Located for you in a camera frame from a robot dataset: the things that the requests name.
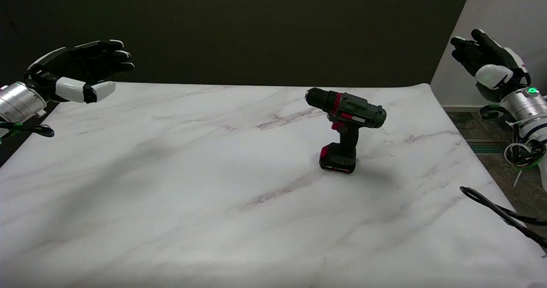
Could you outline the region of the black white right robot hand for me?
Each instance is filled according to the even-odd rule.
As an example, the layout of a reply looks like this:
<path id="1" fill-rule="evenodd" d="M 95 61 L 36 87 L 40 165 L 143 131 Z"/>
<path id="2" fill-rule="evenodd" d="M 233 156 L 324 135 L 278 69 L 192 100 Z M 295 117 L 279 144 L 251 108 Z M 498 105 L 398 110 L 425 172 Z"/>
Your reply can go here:
<path id="1" fill-rule="evenodd" d="M 479 93 L 487 101 L 500 103 L 506 95 L 531 85 L 522 58 L 482 29 L 473 29 L 471 39 L 452 37 L 450 45 L 453 58 L 475 78 Z"/>

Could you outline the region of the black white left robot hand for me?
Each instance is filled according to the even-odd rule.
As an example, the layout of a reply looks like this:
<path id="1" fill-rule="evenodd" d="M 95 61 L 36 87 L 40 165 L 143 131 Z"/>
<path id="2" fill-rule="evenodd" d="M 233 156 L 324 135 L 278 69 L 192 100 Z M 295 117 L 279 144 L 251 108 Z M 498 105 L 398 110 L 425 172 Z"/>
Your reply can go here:
<path id="1" fill-rule="evenodd" d="M 117 39 L 63 47 L 35 60 L 22 81 L 47 102 L 97 103 L 116 90 L 110 76 L 135 68 L 130 58 Z"/>

